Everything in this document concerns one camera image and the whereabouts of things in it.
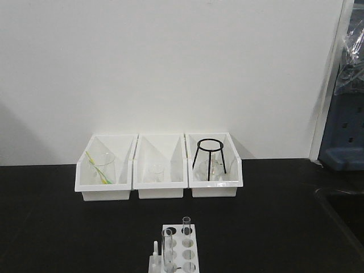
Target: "sink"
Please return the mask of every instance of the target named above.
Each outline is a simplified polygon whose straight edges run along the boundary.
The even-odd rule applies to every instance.
[[[364,245],[364,194],[328,195],[327,200]]]
[[[315,195],[364,260],[364,192],[318,189]]]

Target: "white storage tray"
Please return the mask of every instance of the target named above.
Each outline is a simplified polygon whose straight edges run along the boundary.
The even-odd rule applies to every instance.
[[[209,153],[199,151],[195,167],[192,168],[193,160],[197,150],[197,142],[201,139],[213,138],[224,144],[223,152],[226,166],[226,174],[218,177],[211,176],[210,181],[201,175],[201,164],[209,158]],[[193,197],[233,197],[236,195],[238,187],[243,186],[241,158],[235,148],[229,133],[209,133],[209,134],[186,134],[186,145],[188,155],[188,184],[192,189]],[[214,149],[214,143],[206,143],[207,148]],[[221,153],[214,152],[217,161],[222,164]]]
[[[155,166],[162,167],[161,177],[151,171]],[[133,174],[133,189],[141,199],[183,197],[188,187],[184,135],[140,134]]]
[[[137,134],[93,135],[77,162],[75,191],[82,192],[85,201],[128,200],[137,139]],[[95,169],[85,154],[86,151],[93,155],[105,150],[115,155],[114,184],[100,183],[100,178],[95,176]]]

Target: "test tube rack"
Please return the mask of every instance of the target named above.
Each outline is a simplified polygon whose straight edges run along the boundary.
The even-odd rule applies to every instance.
[[[191,224],[191,234],[187,237],[183,234],[183,225],[163,225],[162,230],[175,231],[173,239],[173,263],[175,273],[200,273],[198,266],[196,228]],[[162,254],[158,252],[158,242],[154,241],[154,252],[149,257],[148,273],[166,273]]]

